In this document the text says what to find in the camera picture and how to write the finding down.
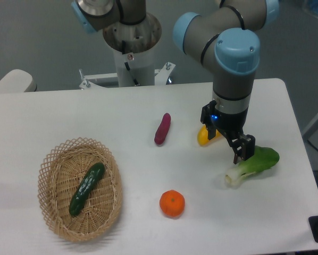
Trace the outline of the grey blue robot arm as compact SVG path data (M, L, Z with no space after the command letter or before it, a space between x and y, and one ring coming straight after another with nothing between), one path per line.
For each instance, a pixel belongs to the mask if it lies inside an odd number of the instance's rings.
M71 6L83 28L101 31L114 51L119 86L154 84L152 50L162 27L145 1L73 1ZM256 31L278 15L278 1L220 1L213 14L188 12L173 27L174 44L213 74L212 100L200 117L208 139L222 134L236 160L248 160L255 151L255 138L243 127L260 63Z

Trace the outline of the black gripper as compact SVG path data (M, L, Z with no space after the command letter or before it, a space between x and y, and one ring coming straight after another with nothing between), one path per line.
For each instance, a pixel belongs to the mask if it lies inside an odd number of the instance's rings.
M208 140L216 136L218 130L224 136L234 152L233 163L239 160L248 160L255 152L255 137L243 134L248 109L240 113L228 114L216 109L215 100L210 101L202 108L200 121L205 125Z

